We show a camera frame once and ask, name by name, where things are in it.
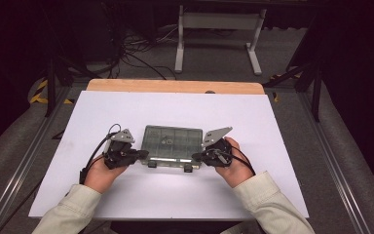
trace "person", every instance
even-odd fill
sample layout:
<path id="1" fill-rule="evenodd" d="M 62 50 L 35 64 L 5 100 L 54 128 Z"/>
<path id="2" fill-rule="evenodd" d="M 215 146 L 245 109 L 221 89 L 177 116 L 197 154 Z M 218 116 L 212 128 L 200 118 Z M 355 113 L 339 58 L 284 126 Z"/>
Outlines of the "person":
<path id="1" fill-rule="evenodd" d="M 239 144 L 225 137 L 232 144 L 232 154 L 246 160 Z M 84 185 L 75 184 L 69 193 L 42 217 L 33 231 L 42 233 L 79 233 L 91 221 L 94 210 L 117 176 L 127 168 L 109 170 L 102 160 L 94 160 Z M 253 175 L 251 170 L 238 160 L 229 168 L 215 170 L 232 187 L 266 233 L 315 233 L 309 222 L 281 193 L 268 172 Z"/>

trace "sleeve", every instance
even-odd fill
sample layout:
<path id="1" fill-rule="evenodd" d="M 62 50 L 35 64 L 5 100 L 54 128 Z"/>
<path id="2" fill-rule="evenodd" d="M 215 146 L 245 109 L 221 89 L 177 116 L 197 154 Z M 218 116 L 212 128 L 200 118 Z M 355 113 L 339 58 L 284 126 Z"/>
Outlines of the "sleeve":
<path id="1" fill-rule="evenodd" d="M 265 172 L 234 188 L 245 209 L 250 211 L 266 233 L 315 233 L 309 222 Z"/>
<path id="2" fill-rule="evenodd" d="M 45 213 L 33 234 L 78 233 L 91 221 L 101 194 L 75 184 L 59 204 Z"/>

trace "transparent plastic box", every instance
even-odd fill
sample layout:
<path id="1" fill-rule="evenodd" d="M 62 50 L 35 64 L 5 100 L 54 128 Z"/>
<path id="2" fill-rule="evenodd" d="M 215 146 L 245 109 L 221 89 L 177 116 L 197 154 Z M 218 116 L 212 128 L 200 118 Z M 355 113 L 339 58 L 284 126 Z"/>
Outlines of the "transparent plastic box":
<path id="1" fill-rule="evenodd" d="M 201 162 L 192 159 L 194 153 L 202 152 L 203 130 L 148 125 L 145 127 L 141 149 L 149 152 L 141 163 L 154 168 L 186 167 L 198 169 Z"/>

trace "dark background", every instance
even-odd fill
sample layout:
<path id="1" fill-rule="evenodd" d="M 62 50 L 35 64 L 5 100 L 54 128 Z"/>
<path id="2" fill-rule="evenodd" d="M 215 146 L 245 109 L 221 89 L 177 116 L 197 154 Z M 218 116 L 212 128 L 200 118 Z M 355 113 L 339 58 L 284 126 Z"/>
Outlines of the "dark background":
<path id="1" fill-rule="evenodd" d="M 79 64 L 116 56 L 102 8 L 96 1 L 80 2 L 0 0 L 0 135 L 29 107 L 28 91 L 46 73 L 50 56 Z M 374 1 L 330 5 L 335 8 L 309 13 L 272 9 L 265 26 L 307 27 L 318 13 L 291 65 L 323 53 L 323 81 L 374 174 Z M 152 39 L 158 27 L 174 23 L 178 11 L 176 6 L 144 4 L 121 6 L 118 13 L 120 28 Z M 88 41 L 99 47 L 85 47 Z M 319 52 L 320 43 L 329 50 Z"/>

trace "gray floor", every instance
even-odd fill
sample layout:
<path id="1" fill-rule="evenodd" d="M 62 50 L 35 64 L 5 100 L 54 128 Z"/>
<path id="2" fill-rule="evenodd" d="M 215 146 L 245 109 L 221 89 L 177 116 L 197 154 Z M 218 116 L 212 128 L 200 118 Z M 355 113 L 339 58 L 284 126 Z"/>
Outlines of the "gray floor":
<path id="1" fill-rule="evenodd" d="M 244 43 L 248 41 L 247 38 L 251 37 L 250 33 L 236 31 L 231 36 L 220 37 L 209 32 L 192 32 L 186 39 L 183 72 L 177 74 L 176 79 L 264 83 L 271 75 L 284 73 L 284 68 L 304 33 L 303 29 L 263 30 L 256 48 L 263 75 L 256 77 L 252 73 L 243 48 Z M 175 51 L 176 43 L 167 41 L 148 52 L 135 55 L 151 65 L 168 66 L 173 69 Z M 133 58 L 129 59 L 132 64 L 142 65 Z M 171 79 L 172 74 L 168 70 L 158 69 Z M 114 77 L 118 74 L 119 78 L 159 79 L 149 68 L 132 67 L 123 62 L 112 74 Z M 341 197 L 340 187 L 335 183 L 335 178 L 328 168 L 320 140 L 310 122 L 311 116 L 306 113 L 301 101 L 302 95 L 291 89 L 293 82 L 286 81 L 278 88 L 267 89 L 266 93 L 271 98 L 282 137 L 301 183 L 311 216 L 309 222 L 317 233 L 369 233 L 367 230 L 360 232 L 355 229 L 348 212 L 349 207 Z M 32 87 L 31 93 L 35 92 L 38 83 L 39 80 Z M 85 82 L 74 83 L 68 98 L 78 98 L 80 91 L 85 89 Z M 272 92 L 278 94 L 279 101 L 273 100 Z M 63 104 L 60 107 L 6 215 L 14 210 L 45 174 L 59 143 L 59 140 L 51 137 L 65 129 L 73 108 L 73 104 Z M 31 104 L 31 107 L 0 137 L 0 197 L 34 139 L 45 111 L 46 104 Z M 321 94 L 319 114 L 319 125 L 344 173 L 370 233 L 374 233 L 374 177 L 335 110 L 325 87 Z M 33 230 L 38 220 L 27 216 L 32 201 L 33 198 L 28 199 L 1 233 L 30 233 Z M 92 222 L 87 233 L 100 224 L 104 228 L 97 228 L 94 233 L 105 233 L 104 229 L 109 223 L 99 220 Z M 257 233 L 254 230 L 254 223 L 247 223 L 244 228 L 244 233 Z"/>

